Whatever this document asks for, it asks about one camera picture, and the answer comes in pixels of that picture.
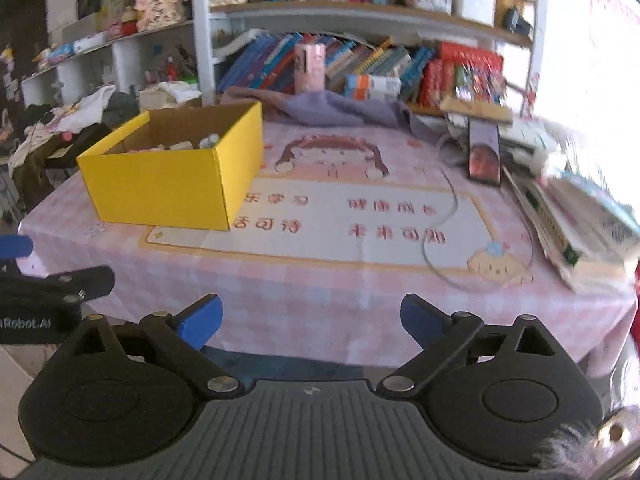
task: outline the smartphone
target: smartphone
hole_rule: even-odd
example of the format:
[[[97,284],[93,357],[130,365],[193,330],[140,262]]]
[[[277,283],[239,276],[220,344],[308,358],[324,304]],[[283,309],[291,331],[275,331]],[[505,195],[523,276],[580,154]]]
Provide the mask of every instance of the smartphone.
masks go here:
[[[492,186],[500,186],[500,136],[498,125],[469,119],[468,176]]]

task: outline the tablecloth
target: tablecloth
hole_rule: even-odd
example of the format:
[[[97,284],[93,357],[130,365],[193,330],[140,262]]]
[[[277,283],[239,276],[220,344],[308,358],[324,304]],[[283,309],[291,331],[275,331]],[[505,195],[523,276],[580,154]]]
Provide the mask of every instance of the tablecloth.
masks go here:
[[[590,354],[589,375],[613,368],[634,291],[570,291],[507,190],[467,180],[432,146],[386,128],[265,123],[264,139],[264,165],[230,233],[100,222],[78,173],[22,221],[35,249],[20,267],[49,274],[110,265],[114,291],[92,308],[132,321],[214,292],[225,317],[209,344],[229,351],[397,367],[420,351],[399,322],[400,301],[413,292],[491,324],[534,314],[574,360]],[[316,198],[322,207],[293,217],[292,208]],[[438,225],[455,199],[458,211]]]

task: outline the white cloth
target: white cloth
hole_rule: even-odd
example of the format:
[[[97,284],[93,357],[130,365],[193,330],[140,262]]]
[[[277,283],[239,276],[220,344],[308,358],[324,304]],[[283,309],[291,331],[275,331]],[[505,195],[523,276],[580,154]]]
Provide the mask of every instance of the white cloth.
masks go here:
[[[191,85],[184,81],[171,81],[158,83],[155,90],[162,90],[167,92],[171,97],[175,99],[177,103],[185,103],[192,99],[197,99],[202,95],[199,90],[194,90]]]
[[[115,85],[103,86],[94,94],[83,98],[74,107],[76,110],[60,119],[60,122],[51,131],[78,134],[87,126],[101,123],[102,112],[109,104],[109,99],[115,91]]]
[[[26,139],[18,146],[14,154],[9,158],[9,175],[14,176],[14,169],[24,164],[24,161],[31,152],[45,144],[51,137],[57,135],[45,129],[44,124],[35,123],[33,126],[25,128]]]

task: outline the black circular cover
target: black circular cover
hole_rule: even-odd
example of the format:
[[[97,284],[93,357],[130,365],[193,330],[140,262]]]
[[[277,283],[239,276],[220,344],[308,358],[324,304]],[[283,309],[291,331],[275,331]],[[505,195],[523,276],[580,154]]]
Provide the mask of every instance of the black circular cover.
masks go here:
[[[34,452],[58,462],[132,462],[171,442],[194,410],[174,373],[105,354],[74,356],[43,370],[20,402],[20,425]]]
[[[437,431],[473,460],[535,467],[563,424],[600,422],[600,399],[570,360],[513,352],[439,377],[422,403]]]

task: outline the yellow cardboard box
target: yellow cardboard box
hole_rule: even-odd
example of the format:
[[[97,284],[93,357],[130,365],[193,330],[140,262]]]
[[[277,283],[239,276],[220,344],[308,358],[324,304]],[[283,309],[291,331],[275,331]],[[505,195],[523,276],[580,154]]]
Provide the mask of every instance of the yellow cardboard box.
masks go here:
[[[200,150],[218,134],[215,148]],[[190,140],[195,150],[140,152]],[[262,105],[150,110],[82,155],[78,166],[100,220],[225,231],[262,165]]]

